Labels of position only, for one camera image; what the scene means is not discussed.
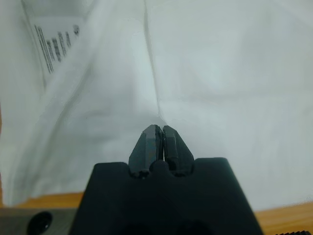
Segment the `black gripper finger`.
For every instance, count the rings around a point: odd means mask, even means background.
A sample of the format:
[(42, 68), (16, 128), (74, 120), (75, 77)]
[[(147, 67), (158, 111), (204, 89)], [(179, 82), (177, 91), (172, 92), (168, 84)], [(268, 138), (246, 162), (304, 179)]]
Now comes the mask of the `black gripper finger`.
[(146, 178), (154, 162), (160, 160), (160, 127), (148, 126), (140, 135), (128, 161), (133, 178)]
[(194, 157), (179, 135), (172, 127), (163, 127), (164, 160), (175, 176), (187, 176), (193, 171)]

